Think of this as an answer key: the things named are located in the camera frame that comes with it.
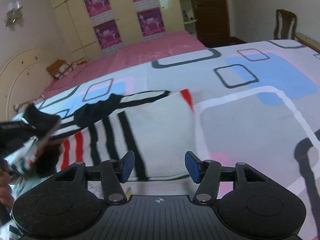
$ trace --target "pillow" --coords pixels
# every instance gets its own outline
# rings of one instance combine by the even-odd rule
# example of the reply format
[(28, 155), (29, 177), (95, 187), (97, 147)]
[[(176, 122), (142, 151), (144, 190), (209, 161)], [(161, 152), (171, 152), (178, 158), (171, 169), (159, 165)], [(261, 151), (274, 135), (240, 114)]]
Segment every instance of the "pillow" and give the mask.
[(76, 64), (66, 62), (62, 59), (57, 59), (54, 63), (47, 67), (47, 71), (53, 78), (60, 79), (73, 71), (75, 66)]
[(36, 105), (36, 104), (41, 103), (41, 102), (44, 101), (44, 100), (45, 100), (44, 96), (41, 95), (41, 96), (39, 96), (39, 97), (37, 97), (37, 98), (35, 98), (35, 99), (32, 99), (32, 100), (23, 102), (23, 103), (21, 103), (21, 104), (15, 104), (15, 105), (13, 105), (13, 109), (15, 110), (15, 112), (16, 112), (17, 114), (20, 114), (20, 113), (23, 113), (23, 112), (24, 112), (24, 110), (27, 108), (27, 106), (28, 106), (29, 104), (34, 103), (34, 104)]

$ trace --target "white wall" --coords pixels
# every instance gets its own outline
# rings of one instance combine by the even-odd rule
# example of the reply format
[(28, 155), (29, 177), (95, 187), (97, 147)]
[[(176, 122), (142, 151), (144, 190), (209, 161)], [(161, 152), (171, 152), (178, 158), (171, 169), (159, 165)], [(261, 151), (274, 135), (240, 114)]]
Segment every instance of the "white wall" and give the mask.
[(297, 32), (320, 42), (320, 0), (230, 0), (234, 36), (247, 42), (271, 40), (276, 10), (298, 16)]
[(10, 1), (0, 0), (0, 69), (15, 55), (28, 49), (47, 46), (63, 59), (71, 55), (58, 29), (49, 0), (19, 0), (23, 18), (13, 27), (4, 24)]

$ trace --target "patterned bed sheet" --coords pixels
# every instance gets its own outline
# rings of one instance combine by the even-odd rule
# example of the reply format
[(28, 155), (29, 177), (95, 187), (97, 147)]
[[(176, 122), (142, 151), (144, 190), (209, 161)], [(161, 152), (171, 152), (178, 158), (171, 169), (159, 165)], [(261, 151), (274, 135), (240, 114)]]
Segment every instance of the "patterned bed sheet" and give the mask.
[[(196, 154), (224, 166), (247, 162), (298, 195), (307, 208), (299, 236), (311, 240), (320, 231), (319, 83), (320, 54), (292, 40), (261, 41), (144, 63), (78, 85), (37, 106), (65, 117), (111, 93), (189, 89)], [(179, 181), (171, 184), (175, 191), (168, 183), (162, 184), (163, 195), (189, 194), (189, 187), (178, 186)], [(228, 190), (222, 183), (220, 196)]]

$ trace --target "bed sheet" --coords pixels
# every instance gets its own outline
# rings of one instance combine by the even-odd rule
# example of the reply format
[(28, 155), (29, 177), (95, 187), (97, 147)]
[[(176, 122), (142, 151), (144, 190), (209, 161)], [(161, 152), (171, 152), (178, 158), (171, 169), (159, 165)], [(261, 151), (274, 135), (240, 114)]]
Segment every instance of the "bed sheet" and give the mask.
[(187, 31), (169, 33), (157, 39), (125, 46), (117, 53), (81, 65), (67, 76), (50, 83), (42, 95), (50, 98), (89, 80), (121, 69), (203, 49), (206, 47)]
[[(320, 231), (319, 83), (320, 54), (292, 40), (261, 41), (120, 70), (38, 107), (65, 117), (110, 93), (189, 89), (200, 159), (223, 166), (246, 162), (298, 195), (307, 208), (299, 236), (311, 240)], [(133, 194), (148, 195), (192, 194), (197, 187), (190, 179), (125, 185)], [(221, 183), (220, 197), (229, 186)]]

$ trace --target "hand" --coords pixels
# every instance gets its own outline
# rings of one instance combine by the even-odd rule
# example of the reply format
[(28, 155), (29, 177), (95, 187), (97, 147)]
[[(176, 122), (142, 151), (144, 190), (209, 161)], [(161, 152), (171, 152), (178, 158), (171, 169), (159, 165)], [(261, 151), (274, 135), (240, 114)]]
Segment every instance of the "hand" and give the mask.
[(14, 198), (11, 195), (11, 188), (9, 186), (10, 176), (4, 171), (0, 171), (0, 202), (11, 208), (14, 202)]

